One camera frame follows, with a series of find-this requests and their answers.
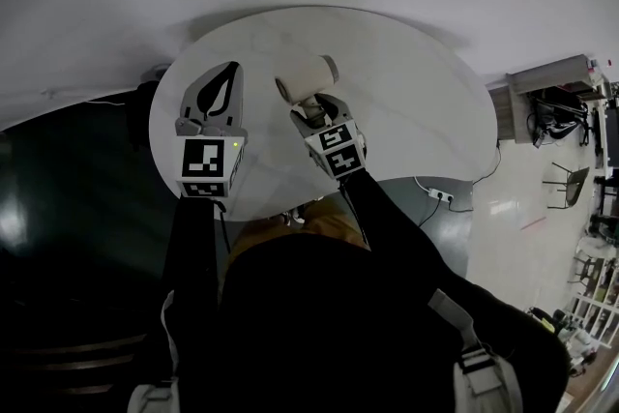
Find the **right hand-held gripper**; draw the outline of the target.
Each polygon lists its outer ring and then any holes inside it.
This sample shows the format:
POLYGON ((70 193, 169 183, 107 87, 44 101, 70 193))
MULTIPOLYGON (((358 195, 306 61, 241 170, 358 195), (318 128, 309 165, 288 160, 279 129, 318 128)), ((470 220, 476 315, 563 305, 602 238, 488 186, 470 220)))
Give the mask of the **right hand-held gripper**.
POLYGON ((341 181, 352 172, 365 168, 365 137, 359 132, 352 113, 341 99, 319 94, 319 104, 331 120, 323 129, 323 111, 292 109, 290 118, 305 140, 311 158, 330 178, 341 181))

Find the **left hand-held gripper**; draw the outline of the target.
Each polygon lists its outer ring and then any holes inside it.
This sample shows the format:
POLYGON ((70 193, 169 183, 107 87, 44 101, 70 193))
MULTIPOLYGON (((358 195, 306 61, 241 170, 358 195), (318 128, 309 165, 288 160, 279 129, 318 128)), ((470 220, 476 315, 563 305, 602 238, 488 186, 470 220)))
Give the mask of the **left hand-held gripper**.
POLYGON ((248 142, 239 128, 243 93, 244 72, 236 61, 217 65, 186 90, 173 139, 174 179, 182 196, 230 196, 248 142))

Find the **cream hair dryer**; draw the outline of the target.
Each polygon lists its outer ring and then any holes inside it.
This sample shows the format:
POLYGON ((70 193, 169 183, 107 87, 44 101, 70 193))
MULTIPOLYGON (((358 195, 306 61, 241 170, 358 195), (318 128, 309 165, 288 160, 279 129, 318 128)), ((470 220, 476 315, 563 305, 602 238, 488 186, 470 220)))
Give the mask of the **cream hair dryer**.
POLYGON ((326 111, 315 97, 339 81, 339 69, 329 55, 281 55, 275 61, 274 76, 284 101, 301 109, 298 115, 311 129, 326 124, 326 111))

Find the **white round table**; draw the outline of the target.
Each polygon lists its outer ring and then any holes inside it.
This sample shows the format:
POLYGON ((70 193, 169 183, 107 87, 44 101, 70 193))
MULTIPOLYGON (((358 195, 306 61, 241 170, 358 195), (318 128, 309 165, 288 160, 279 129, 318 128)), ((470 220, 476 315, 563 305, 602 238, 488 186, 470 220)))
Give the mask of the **white round table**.
POLYGON ((149 141, 168 188, 179 192, 174 124, 185 90, 232 61, 243 72, 249 142, 224 201, 227 218, 268 218, 333 193, 336 183, 310 158, 275 83, 278 62, 319 55, 338 67, 332 93, 347 103, 367 140, 374 179, 472 181, 491 167, 497 140, 491 98, 451 50, 384 15, 298 7, 230 22, 186 48, 167 70, 151 105, 149 141))

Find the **person's left forearm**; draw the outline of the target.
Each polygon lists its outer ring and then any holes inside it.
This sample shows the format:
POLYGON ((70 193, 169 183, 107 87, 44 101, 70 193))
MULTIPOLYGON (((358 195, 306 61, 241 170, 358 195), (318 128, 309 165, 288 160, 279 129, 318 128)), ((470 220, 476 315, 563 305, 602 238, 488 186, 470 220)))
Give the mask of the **person's left forearm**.
POLYGON ((176 205, 162 275, 162 286, 182 303, 216 308, 219 275, 216 207, 212 199, 182 196, 176 205))

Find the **person's right forearm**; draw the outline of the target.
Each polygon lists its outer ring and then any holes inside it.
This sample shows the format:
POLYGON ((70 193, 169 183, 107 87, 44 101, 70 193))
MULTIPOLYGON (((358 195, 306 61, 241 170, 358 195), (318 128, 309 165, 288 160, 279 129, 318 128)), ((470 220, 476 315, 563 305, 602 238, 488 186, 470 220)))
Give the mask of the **person's right forearm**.
POLYGON ((426 233, 410 220, 364 170, 340 183, 365 232, 387 288, 425 304, 439 289, 464 303, 467 283, 446 265, 426 233))

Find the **person's yellow trousers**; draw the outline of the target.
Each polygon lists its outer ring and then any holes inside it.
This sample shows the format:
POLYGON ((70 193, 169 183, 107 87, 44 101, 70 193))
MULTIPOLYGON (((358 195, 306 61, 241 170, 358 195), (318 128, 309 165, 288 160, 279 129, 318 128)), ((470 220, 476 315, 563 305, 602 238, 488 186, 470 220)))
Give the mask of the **person's yellow trousers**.
POLYGON ((247 250, 281 237, 292 237, 293 244, 296 244, 297 239, 302 235, 309 235, 312 240, 317 237, 330 238, 361 249, 368 249, 367 243, 363 240, 354 222, 331 198, 305 204, 303 219, 304 223, 299 228, 289 225, 284 214, 248 222, 231 249, 228 266, 231 266, 247 250))

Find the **grey open shelf cabinet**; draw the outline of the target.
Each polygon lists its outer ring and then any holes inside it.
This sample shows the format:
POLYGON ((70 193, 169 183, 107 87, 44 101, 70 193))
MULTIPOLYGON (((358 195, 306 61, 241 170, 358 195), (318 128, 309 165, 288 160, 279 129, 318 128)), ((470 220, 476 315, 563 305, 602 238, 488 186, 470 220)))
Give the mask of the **grey open shelf cabinet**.
POLYGON ((609 90, 610 82, 597 61, 584 54, 505 74, 489 89, 498 138, 520 144, 532 141, 535 111, 531 98, 535 95, 550 94, 588 103, 604 99, 609 90))

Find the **person's black torso clothing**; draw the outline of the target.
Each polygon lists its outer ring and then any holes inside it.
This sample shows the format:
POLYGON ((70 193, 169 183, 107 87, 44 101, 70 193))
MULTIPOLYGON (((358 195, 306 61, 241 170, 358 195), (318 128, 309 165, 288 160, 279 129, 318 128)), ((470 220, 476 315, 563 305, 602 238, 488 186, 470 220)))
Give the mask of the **person's black torso clothing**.
POLYGON ((370 250, 288 235, 240 254, 223 287, 206 279, 187 264, 168 312, 190 413, 456 413, 457 376, 504 366, 522 413, 555 413, 568 383, 559 340, 423 234, 370 250))

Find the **black bag in cabinet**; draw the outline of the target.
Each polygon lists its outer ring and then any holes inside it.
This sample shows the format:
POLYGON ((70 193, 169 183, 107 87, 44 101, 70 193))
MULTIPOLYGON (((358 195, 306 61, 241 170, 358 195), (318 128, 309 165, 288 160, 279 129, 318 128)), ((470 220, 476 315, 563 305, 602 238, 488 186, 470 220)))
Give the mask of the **black bag in cabinet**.
POLYGON ((526 120, 527 131, 535 148, 561 140, 570 133, 581 128, 579 146, 588 146, 590 142, 590 127, 588 124, 589 110, 586 104, 578 103, 576 107, 548 101, 530 96, 532 112, 526 120))

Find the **dark metal chair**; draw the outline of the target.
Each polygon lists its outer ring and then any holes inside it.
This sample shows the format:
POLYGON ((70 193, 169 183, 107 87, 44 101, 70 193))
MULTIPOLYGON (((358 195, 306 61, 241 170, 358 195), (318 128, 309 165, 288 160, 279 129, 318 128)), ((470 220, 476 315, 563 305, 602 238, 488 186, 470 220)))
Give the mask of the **dark metal chair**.
POLYGON ((581 196, 590 168, 585 167, 572 171, 557 162, 552 162, 551 164, 565 173, 565 179, 562 181, 543 181, 543 184, 552 185, 557 192, 562 193, 563 203, 561 205, 548 205, 547 208, 552 210, 570 209, 577 204, 581 196))

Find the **dark wooden furniture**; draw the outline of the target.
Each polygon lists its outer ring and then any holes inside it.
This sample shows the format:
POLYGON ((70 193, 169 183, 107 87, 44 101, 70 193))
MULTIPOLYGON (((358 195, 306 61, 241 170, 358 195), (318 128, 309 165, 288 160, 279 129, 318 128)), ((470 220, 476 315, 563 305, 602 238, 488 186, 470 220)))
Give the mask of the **dark wooden furniture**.
POLYGON ((0 299, 0 413, 125 413, 155 309, 0 299))

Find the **white cubby shelf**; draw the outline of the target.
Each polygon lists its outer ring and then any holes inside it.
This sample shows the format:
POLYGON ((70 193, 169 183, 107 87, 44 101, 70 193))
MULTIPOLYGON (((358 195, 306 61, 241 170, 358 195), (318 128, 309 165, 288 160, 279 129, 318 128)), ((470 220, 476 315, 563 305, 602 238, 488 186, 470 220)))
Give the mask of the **white cubby shelf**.
POLYGON ((567 282, 567 314, 598 346, 611 348, 619 334, 619 258, 579 252, 567 282))

